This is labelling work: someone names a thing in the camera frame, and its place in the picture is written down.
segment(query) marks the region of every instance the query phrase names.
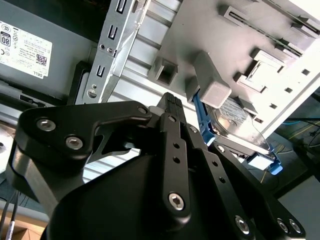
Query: black cable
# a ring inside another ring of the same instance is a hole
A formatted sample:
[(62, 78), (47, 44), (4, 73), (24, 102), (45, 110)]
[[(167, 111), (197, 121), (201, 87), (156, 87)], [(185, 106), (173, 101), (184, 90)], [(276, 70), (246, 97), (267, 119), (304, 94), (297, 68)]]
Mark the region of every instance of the black cable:
[(311, 125), (314, 125), (314, 126), (317, 126), (318, 128), (320, 128), (320, 125), (314, 124), (314, 123), (312, 123), (310, 121), (301, 120), (301, 122), (305, 122), (305, 123), (308, 123), (308, 124), (311, 124)]
[(2, 231), (4, 229), (4, 224), (5, 224), (5, 219), (6, 219), (6, 215), (7, 215), (9, 204), (12, 201), (12, 199), (14, 199), (15, 195), (17, 194), (17, 192), (18, 191), (14, 191), (13, 192), (13, 194), (10, 197), (9, 201), (6, 201), (5, 206), (3, 208), (2, 215), (1, 215), (1, 220), (0, 220), (0, 237), (1, 237)]
[(269, 191), (272, 192), (272, 191), (276, 190), (279, 187), (279, 184), (280, 184), (280, 180), (279, 180), (279, 176), (277, 175), (276, 176), (276, 185), (275, 185), (275, 187), (273, 187)]
[(17, 208), (18, 208), (18, 203), (19, 203), (19, 194), (20, 193), (18, 191), (16, 191), (14, 207), (13, 207), (12, 216), (11, 216), (11, 222), (16, 219)]
[(26, 198), (27, 198), (27, 195), (24, 195), (24, 198), (23, 198), (23, 200), (20, 202), (19, 206), (22, 205), (22, 203), (24, 202), (24, 200), (26, 200)]
[(320, 121), (320, 117), (290, 117), (286, 121)]
[(308, 148), (310, 148), (312, 142), (316, 139), (316, 137), (317, 137), (318, 135), (320, 135), (320, 131), (319, 131), (316, 135), (314, 135), (314, 137), (311, 139), (311, 141), (310, 141), (309, 144), (308, 144)]
[(27, 206), (27, 203), (28, 203), (29, 199), (30, 199), (30, 197), (28, 197), (28, 199), (26, 200), (24, 208)]

